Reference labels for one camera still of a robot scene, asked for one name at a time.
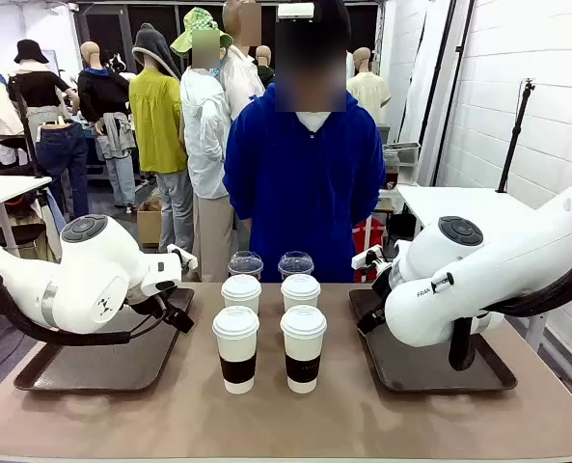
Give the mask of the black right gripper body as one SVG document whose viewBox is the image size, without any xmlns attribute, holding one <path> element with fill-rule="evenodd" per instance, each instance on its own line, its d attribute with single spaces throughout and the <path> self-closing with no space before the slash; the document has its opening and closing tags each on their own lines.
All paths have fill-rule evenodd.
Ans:
<svg viewBox="0 0 572 463">
<path fill-rule="evenodd" d="M 376 309 L 383 309 L 386 300 L 392 290 L 397 286 L 397 277 L 392 269 L 384 269 L 377 275 L 377 278 L 372 284 L 372 289 L 378 296 L 378 303 Z"/>
</svg>

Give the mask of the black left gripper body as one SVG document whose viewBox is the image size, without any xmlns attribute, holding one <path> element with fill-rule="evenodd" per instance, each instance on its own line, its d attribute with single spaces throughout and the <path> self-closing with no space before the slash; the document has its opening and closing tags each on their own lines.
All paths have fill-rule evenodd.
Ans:
<svg viewBox="0 0 572 463">
<path fill-rule="evenodd" d="M 132 303 L 129 300 L 126 304 L 135 312 L 144 316 L 161 316 L 163 313 L 177 313 L 178 308 L 169 301 L 174 289 L 162 291 L 141 302 Z"/>
</svg>

